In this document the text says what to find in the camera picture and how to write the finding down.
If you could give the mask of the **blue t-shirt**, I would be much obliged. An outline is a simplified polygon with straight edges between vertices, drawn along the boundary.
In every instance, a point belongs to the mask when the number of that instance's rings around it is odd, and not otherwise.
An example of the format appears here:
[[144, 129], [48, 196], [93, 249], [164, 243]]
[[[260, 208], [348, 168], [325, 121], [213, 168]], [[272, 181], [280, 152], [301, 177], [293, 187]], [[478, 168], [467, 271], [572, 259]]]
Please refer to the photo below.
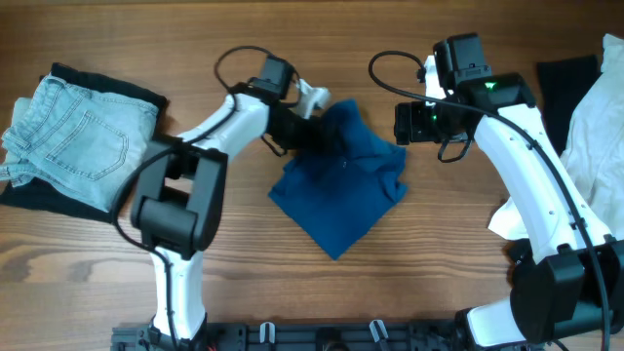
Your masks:
[[268, 197], [337, 260], [407, 194], [407, 152], [376, 135], [354, 99], [335, 103], [322, 121], [338, 132], [332, 148], [294, 157]]

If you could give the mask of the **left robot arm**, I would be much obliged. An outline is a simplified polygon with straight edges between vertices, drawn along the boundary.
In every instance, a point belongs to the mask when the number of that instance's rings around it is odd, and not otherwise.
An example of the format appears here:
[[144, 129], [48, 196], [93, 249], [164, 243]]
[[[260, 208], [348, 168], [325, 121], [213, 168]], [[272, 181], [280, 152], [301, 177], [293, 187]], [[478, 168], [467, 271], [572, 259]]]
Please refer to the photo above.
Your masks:
[[157, 350], [208, 347], [203, 252], [220, 224], [229, 162], [264, 136], [278, 155], [326, 145], [313, 113], [331, 93], [286, 60], [268, 55], [258, 76], [224, 89], [223, 105], [197, 127], [152, 140], [137, 176], [131, 223], [155, 268], [157, 311], [147, 335]]

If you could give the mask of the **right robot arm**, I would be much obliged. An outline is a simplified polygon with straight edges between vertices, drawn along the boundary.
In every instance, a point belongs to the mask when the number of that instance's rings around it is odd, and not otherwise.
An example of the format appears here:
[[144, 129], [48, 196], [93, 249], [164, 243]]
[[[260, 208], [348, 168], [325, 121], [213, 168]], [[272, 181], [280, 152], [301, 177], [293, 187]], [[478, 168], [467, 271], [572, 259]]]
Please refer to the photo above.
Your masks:
[[516, 262], [510, 295], [461, 312], [458, 345], [486, 350], [621, 330], [623, 242], [581, 197], [525, 80], [494, 74], [475, 33], [451, 36], [433, 53], [443, 94], [407, 94], [395, 109], [396, 141], [477, 144], [527, 233], [510, 252]]

